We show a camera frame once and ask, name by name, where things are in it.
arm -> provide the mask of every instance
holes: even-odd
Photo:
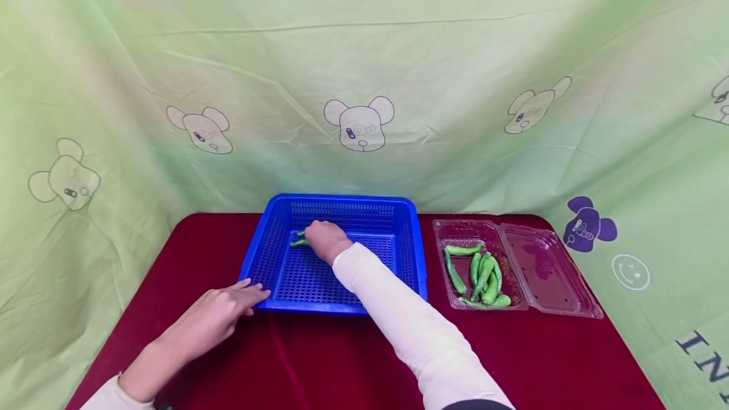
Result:
[[[392,274],[368,248],[352,244],[339,227],[328,222],[312,223],[306,238],[317,255],[330,263],[342,285],[359,297],[397,357],[411,368],[426,410],[443,410],[469,400],[513,408],[455,325]],[[462,408],[488,407],[466,404]]]
[[[268,298],[269,290],[245,279],[209,290],[159,338],[143,349],[126,372],[107,381],[81,410],[151,410],[154,396],[188,362],[229,338],[241,315]]]

left hand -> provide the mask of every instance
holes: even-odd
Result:
[[[208,290],[157,342],[188,363],[229,338],[241,315],[253,315],[253,306],[267,299],[270,290],[241,280],[226,289]]]

clear plastic container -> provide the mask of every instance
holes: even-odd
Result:
[[[489,220],[434,220],[433,229],[448,299],[454,309],[527,310],[532,306],[548,314],[604,317],[575,262],[554,232],[510,223],[497,225]],[[479,241],[485,243],[484,249],[499,262],[504,277],[502,293],[510,296],[511,306],[467,306],[452,286],[443,248],[447,244],[472,247]],[[451,260],[468,289],[465,296],[470,297],[471,257],[452,256]]]

green chili pepper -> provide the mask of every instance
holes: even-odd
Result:
[[[481,254],[479,252],[476,252],[473,254],[473,258],[471,258],[471,285],[473,285],[474,287],[476,286],[476,282],[478,281],[478,271],[480,263]]]
[[[491,260],[494,263],[494,274],[495,274],[495,277],[497,277],[497,294],[499,294],[499,293],[501,293],[501,287],[502,287],[502,282],[503,282],[501,267],[499,266],[499,262],[497,261],[497,258],[495,258],[493,255],[489,257],[489,260]]]
[[[311,243],[308,241],[308,239],[299,239],[298,241],[289,243],[289,246],[291,246],[291,247],[299,247],[302,245],[307,245],[307,246],[311,247]]]
[[[478,271],[478,281],[474,286],[473,294],[471,294],[471,301],[475,301],[476,298],[481,296],[481,291],[484,290],[486,283],[489,281],[489,276],[491,275],[491,270],[493,269],[494,264],[493,262],[491,262],[491,260],[481,258],[480,269]]]
[[[479,242],[474,247],[458,247],[456,245],[447,245],[445,249],[453,256],[469,256],[479,252],[483,248],[483,242]]]
[[[466,285],[464,284],[461,276],[458,275],[454,263],[451,261],[451,253],[448,252],[448,248],[445,248],[445,267],[448,270],[448,275],[451,276],[451,282],[454,284],[456,291],[463,295],[466,293]]]
[[[500,294],[497,296],[497,298],[494,301],[494,306],[496,308],[508,308],[508,306],[511,305],[511,298],[509,296]]]
[[[463,296],[461,296],[458,300],[461,301],[463,304],[466,304],[467,306],[471,306],[471,308],[485,308],[486,307],[485,304],[470,301],[469,299],[466,299]]]
[[[481,300],[484,304],[490,306],[494,303],[498,294],[499,291],[497,290],[497,277],[494,275],[494,272],[491,272],[489,274],[489,286],[487,287],[486,291],[483,292],[483,295],[481,295]]]

white sleeve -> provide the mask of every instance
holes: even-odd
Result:
[[[119,387],[119,376],[109,379],[81,410],[154,410],[152,402],[137,402]]]
[[[488,399],[513,409],[454,324],[412,291],[365,246],[355,243],[332,266],[418,379],[426,410]]]

